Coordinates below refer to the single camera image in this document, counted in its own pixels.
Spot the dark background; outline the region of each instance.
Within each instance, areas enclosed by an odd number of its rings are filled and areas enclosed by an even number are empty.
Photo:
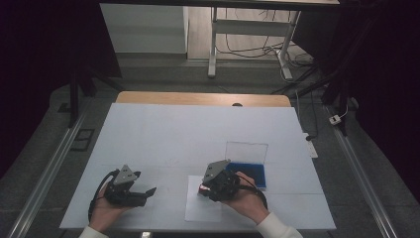
[[[98,4],[80,2],[0,3],[1,176],[41,122],[51,93],[68,84],[76,68],[91,65],[105,75],[119,74]],[[346,76],[362,127],[420,200],[418,5],[388,1]],[[336,56],[368,13],[352,14],[338,17],[331,49],[322,58]]]

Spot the white paper sheet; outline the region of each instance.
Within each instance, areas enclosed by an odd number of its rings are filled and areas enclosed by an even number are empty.
[[[198,194],[198,187],[203,177],[188,177],[188,195],[186,196],[186,221],[222,221],[222,203],[214,202]]]

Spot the wooden board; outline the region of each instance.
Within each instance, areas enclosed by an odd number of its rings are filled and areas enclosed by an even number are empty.
[[[234,103],[241,103],[243,106],[252,107],[290,107],[290,101],[284,95],[191,92],[123,91],[118,95],[116,102],[214,106],[232,106]]]

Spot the hand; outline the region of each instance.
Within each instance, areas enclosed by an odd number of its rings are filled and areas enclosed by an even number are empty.
[[[96,199],[95,209],[93,210],[92,217],[90,218],[90,228],[104,232],[114,221],[120,217],[123,212],[133,208],[113,205],[108,202],[104,197],[107,183],[99,191],[98,198]]]
[[[241,185],[250,185],[247,180],[256,185],[254,179],[246,176],[244,173],[237,172],[236,174],[242,177]],[[256,224],[260,224],[269,215],[269,211],[263,206],[263,201],[249,190],[240,189],[234,199],[222,202],[234,208],[238,213],[252,219]]]

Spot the cable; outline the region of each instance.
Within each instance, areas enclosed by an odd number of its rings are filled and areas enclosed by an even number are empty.
[[[288,52],[286,52],[286,55],[287,55],[287,57],[290,59],[290,55],[289,55],[289,53]],[[284,76],[284,74],[283,74],[283,68],[286,66],[286,64],[285,65],[282,65],[281,66],[281,68],[280,68],[280,76],[281,76],[281,79],[283,79],[283,81],[285,81],[285,82],[288,82],[288,83],[300,83],[301,81],[303,81],[303,79],[305,79],[307,76],[309,76],[310,74],[312,74],[313,73],[313,71],[312,70],[314,70],[314,69],[316,69],[317,68],[317,64],[315,64],[315,63],[311,63],[311,64],[308,64],[308,65],[306,65],[306,66],[312,66],[311,68],[309,68],[307,71],[305,71],[298,79],[296,79],[296,80],[293,80],[293,81],[291,81],[291,80],[287,80],[286,78],[285,78],[285,76]]]
[[[98,194],[99,194],[99,191],[101,190],[101,188],[102,188],[102,185],[105,183],[105,181],[110,177],[110,176],[112,176],[112,177],[114,177],[114,176],[116,176],[117,174],[118,174],[118,172],[119,172],[120,170],[115,170],[115,171],[113,171],[113,172],[110,172],[102,181],[101,181],[101,183],[99,183],[99,186],[98,186],[98,188],[96,189],[96,191],[95,191],[95,195],[93,196],[93,198],[92,198],[92,200],[90,201],[90,205],[89,205],[89,210],[88,210],[88,214],[87,214],[87,217],[88,217],[88,219],[89,219],[89,221],[90,221],[90,218],[92,217],[92,214],[93,214],[93,209],[95,208],[95,204],[96,204],[96,200],[97,200],[97,197],[98,197]]]
[[[297,83],[298,82],[301,82],[301,81],[303,81],[303,80],[305,80],[309,75],[311,75],[312,73],[314,73],[315,71],[316,71],[316,69],[317,69],[317,67],[316,66],[312,66],[312,67],[310,67],[309,69],[307,69],[305,72],[303,72],[303,74],[302,75],[300,75],[296,80],[295,80],[295,82],[296,83],[294,83],[294,84],[287,84],[287,85],[284,85],[283,87],[281,87],[281,88],[279,88],[279,89],[276,89],[276,90],[274,90],[274,91],[272,91],[270,94],[276,94],[276,93],[278,93],[279,91],[283,91],[283,90],[285,90],[285,89],[287,89],[288,87],[293,87],[294,85],[297,85]]]
[[[234,55],[234,56],[238,56],[238,57],[242,57],[242,58],[261,58],[261,57],[264,57],[264,56],[268,55],[268,53],[270,53],[272,51],[272,50],[269,50],[269,51],[265,52],[264,54],[258,55],[258,56],[244,56],[244,55],[241,55],[241,54],[237,54],[235,52],[222,52],[217,48],[217,46],[216,46],[216,50],[220,54],[230,54],[230,55]]]
[[[262,19],[263,21],[265,21],[265,19],[268,17],[268,10],[263,10],[259,13],[259,15],[261,15],[262,13],[265,13],[265,17]]]
[[[333,113],[330,112],[327,106],[324,105],[324,108],[327,109],[328,115],[333,115]]]
[[[267,37],[266,37],[265,42],[263,43],[262,49],[264,49],[264,48],[265,48],[266,43],[268,42],[268,38],[269,38],[269,36],[267,36]]]
[[[253,51],[257,51],[257,50],[266,51],[267,49],[272,49],[274,47],[278,47],[278,46],[281,46],[281,45],[283,45],[283,43],[278,43],[278,44],[268,46],[268,47],[251,48],[251,49],[245,49],[245,50],[231,50],[231,49],[229,49],[229,52],[226,52],[226,54],[228,54],[228,53],[241,53],[241,52],[253,52]]]
[[[255,185],[253,185],[249,180],[247,180],[246,178],[242,177],[242,176],[238,176],[239,178],[245,180],[247,183],[249,183],[253,188],[257,188]]]
[[[348,111],[349,111],[349,105],[346,105],[346,112],[343,115],[339,116],[339,117],[342,118],[342,117],[346,116],[346,114],[347,114]]]

